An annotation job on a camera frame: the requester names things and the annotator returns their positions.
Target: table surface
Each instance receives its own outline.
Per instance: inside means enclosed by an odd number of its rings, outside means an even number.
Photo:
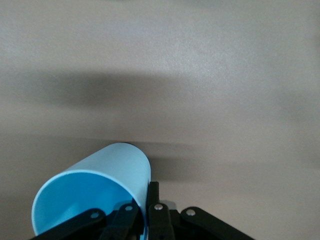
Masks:
[[[115,142],[163,200],[257,240],[320,239],[320,1],[2,0],[0,238]]]

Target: plastic cup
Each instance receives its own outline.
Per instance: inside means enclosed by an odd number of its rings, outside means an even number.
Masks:
[[[40,188],[31,212],[34,233],[44,233],[92,208],[108,215],[133,198],[144,218],[141,239],[146,239],[150,180],[150,163],[139,148],[128,143],[111,144],[52,177]]]

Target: light blue cup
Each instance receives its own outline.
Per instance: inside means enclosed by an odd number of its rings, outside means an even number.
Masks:
[[[144,217],[151,180],[146,155],[128,143],[114,143],[52,177],[39,190],[32,205],[34,233],[39,235],[92,208],[106,215],[132,198]]]

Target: white surface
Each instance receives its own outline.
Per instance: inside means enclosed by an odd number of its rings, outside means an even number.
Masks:
[[[179,209],[257,240],[320,239],[319,13],[318,0],[1,1],[1,239],[31,237],[40,186],[120,141]]]

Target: cup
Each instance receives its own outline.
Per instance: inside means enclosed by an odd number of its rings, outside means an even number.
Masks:
[[[151,167],[146,155],[129,143],[114,143],[49,179],[32,205],[34,233],[39,235],[98,208],[110,214],[132,198],[140,207],[147,239],[146,201]]]

